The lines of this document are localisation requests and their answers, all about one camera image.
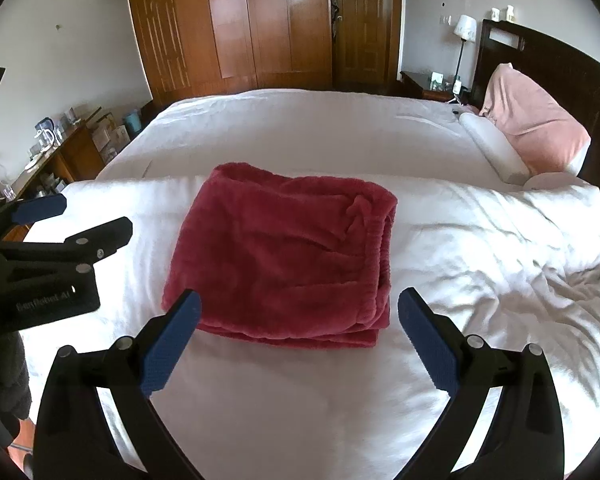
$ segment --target folded red blanket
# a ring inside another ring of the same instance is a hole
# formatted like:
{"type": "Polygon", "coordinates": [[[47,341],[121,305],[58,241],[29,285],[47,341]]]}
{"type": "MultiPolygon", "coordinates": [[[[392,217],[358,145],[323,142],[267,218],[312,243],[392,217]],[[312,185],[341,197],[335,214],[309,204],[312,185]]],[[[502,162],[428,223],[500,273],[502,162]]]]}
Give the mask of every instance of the folded red blanket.
{"type": "Polygon", "coordinates": [[[389,325],[396,204],[354,178],[218,166],[180,229],[162,307],[190,288],[206,332],[301,348],[374,346],[389,325]]]}

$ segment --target white wall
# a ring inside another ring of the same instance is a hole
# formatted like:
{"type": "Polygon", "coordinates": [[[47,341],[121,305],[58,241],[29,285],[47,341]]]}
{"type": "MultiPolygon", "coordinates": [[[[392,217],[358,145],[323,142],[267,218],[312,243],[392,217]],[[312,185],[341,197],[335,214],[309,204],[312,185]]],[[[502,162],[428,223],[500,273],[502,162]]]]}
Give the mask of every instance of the white wall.
{"type": "Polygon", "coordinates": [[[3,180],[28,162],[44,117],[102,106],[120,118],[151,99],[127,0],[5,0],[0,66],[3,180]]]}
{"type": "Polygon", "coordinates": [[[478,21],[477,43],[467,43],[460,75],[466,85],[474,76],[483,18],[491,7],[513,5],[517,22],[569,43],[600,62],[600,14],[591,0],[406,0],[402,70],[456,72],[460,39],[453,29],[461,14],[478,21]],[[452,26],[440,25],[440,15],[450,14],[452,26]]]}

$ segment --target nightstand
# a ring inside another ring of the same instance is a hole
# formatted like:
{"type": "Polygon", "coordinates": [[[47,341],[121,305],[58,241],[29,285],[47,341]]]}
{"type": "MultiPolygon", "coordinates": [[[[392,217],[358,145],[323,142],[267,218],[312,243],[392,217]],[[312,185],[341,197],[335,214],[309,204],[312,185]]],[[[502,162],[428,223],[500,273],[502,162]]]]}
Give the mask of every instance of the nightstand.
{"type": "Polygon", "coordinates": [[[400,97],[413,99],[426,99],[429,101],[446,102],[453,99],[451,92],[431,89],[431,74],[418,74],[415,72],[400,72],[401,88],[397,91],[400,97]]]}

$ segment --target wooden cabinet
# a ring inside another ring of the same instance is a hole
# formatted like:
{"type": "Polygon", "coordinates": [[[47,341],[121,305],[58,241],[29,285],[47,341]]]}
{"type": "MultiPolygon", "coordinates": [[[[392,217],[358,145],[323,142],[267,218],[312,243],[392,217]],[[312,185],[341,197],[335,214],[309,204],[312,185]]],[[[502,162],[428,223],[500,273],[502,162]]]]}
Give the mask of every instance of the wooden cabinet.
{"type": "Polygon", "coordinates": [[[255,88],[331,87],[329,0],[129,0],[158,105],[255,88]]]}
{"type": "MultiPolygon", "coordinates": [[[[192,97],[173,0],[129,0],[142,65],[160,106],[192,97]]],[[[196,65],[196,57],[190,57],[196,65]]]]}
{"type": "Polygon", "coordinates": [[[64,165],[69,181],[93,180],[104,169],[104,162],[87,127],[78,128],[60,146],[54,162],[64,165]]]}
{"type": "Polygon", "coordinates": [[[248,0],[260,88],[330,88],[329,0],[248,0]]]}

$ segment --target lamp stand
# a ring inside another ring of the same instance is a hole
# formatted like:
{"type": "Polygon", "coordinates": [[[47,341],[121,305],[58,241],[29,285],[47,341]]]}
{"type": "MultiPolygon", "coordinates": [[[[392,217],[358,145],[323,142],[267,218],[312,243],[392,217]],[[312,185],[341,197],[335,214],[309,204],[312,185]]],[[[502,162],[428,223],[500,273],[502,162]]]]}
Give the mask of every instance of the lamp stand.
{"type": "Polygon", "coordinates": [[[460,62],[462,61],[462,51],[464,50],[464,44],[466,40],[462,40],[462,47],[460,47],[460,57],[458,58],[458,68],[456,68],[456,75],[454,76],[454,84],[456,84],[456,80],[458,79],[458,72],[460,72],[460,62]]]}

